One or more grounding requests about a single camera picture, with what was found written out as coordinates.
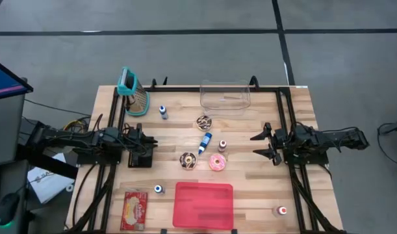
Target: box grater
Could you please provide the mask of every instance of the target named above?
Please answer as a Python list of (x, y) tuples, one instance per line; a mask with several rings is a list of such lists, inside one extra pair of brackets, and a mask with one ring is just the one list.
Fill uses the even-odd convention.
[(149, 108), (149, 94), (139, 83), (137, 76), (124, 67), (118, 81), (118, 93), (126, 101), (126, 113), (132, 116), (146, 114)]

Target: printed label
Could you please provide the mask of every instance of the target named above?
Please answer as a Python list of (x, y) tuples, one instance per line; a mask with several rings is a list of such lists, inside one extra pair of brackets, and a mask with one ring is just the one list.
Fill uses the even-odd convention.
[(203, 143), (208, 144), (209, 142), (210, 142), (210, 138), (207, 136), (204, 136)]

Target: wooden tabletop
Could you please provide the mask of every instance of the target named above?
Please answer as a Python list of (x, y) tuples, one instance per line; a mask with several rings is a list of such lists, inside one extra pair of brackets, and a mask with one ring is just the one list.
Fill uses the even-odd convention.
[[(317, 128), (308, 88), (291, 86), (290, 90), (297, 121)], [(100, 127), (107, 126), (113, 91), (114, 86), (99, 87), (90, 121), (91, 126), (100, 114), (103, 114)], [(184, 152), (196, 153), (204, 135), (204, 132), (194, 125), (197, 117), (203, 114), (199, 92), (151, 92), (150, 106), (146, 115), (141, 117), (125, 115), (126, 123), (131, 125), (142, 123), (145, 135), (155, 137), (159, 143), (153, 151), (152, 168), (128, 168), (128, 153), (123, 153), (122, 162), (117, 167), (114, 180), (107, 233), (125, 233), (120, 231), (120, 221), (123, 197), (127, 191), (148, 192), (146, 229), (143, 233), (159, 233), (162, 228), (167, 229), (168, 233), (229, 233), (230, 231), (173, 227), (175, 184), (179, 181), (232, 185), (234, 228), (238, 229), (239, 233), (299, 233), (287, 166), (284, 163), (273, 166), (272, 161), (252, 152), (265, 148), (268, 144), (267, 139), (249, 140), (250, 137), (262, 131), (265, 122), (270, 122), (273, 129), (280, 128), (275, 94), (252, 92), (250, 96), (251, 105), (243, 115), (213, 119), (212, 128), (209, 131), (212, 133), (211, 142), (205, 152), (199, 156), (198, 165), (191, 171), (181, 168), (179, 157)], [(118, 101), (114, 126), (117, 126), (120, 105), (121, 98)], [(161, 105), (167, 108), (168, 120), (160, 117), (159, 106)], [(284, 101), (284, 106), (285, 114), (287, 114), (286, 101)], [(227, 166), (221, 172), (214, 172), (209, 168), (208, 159), (213, 153), (217, 153), (220, 140), (227, 141), (227, 149), (223, 153), (227, 159)], [(66, 221), (69, 227), (72, 226), (75, 196), (89, 167), (90, 165), (85, 165), (79, 168)], [(91, 171), (81, 190), (76, 210), (77, 220), (92, 202), (98, 168), (99, 166), (96, 166)], [(308, 165), (307, 170), (315, 203), (335, 227), (342, 229), (328, 173), (317, 165)], [(165, 194), (156, 194), (153, 191), (155, 185), (162, 185), (166, 190)], [(305, 222), (307, 228), (310, 228), (307, 207), (303, 199), (301, 200)], [(283, 205), (288, 209), (285, 216), (278, 218), (273, 215), (272, 209), (278, 205)], [(102, 212), (103, 203), (97, 210), (96, 229), (100, 227)]]

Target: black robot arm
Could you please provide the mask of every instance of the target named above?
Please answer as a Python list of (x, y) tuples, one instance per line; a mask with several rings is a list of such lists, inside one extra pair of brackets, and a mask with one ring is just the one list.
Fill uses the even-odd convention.
[(329, 148), (341, 147), (363, 150), (368, 142), (362, 131), (356, 127), (336, 131), (317, 131), (301, 123), (292, 126), (289, 135), (282, 129), (272, 134), (270, 123), (265, 123), (263, 132), (250, 140), (269, 138), (267, 149), (256, 149), (253, 152), (268, 157), (277, 166), (282, 158), (277, 150), (283, 150), (285, 162), (292, 164), (327, 164), (326, 151)]

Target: red box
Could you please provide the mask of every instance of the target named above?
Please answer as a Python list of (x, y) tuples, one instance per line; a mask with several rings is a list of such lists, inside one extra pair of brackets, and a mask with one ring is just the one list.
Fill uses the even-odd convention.
[(145, 229), (147, 192), (126, 192), (120, 230)]
[(197, 229), (233, 229), (233, 187), (228, 184), (178, 182), (173, 226)]

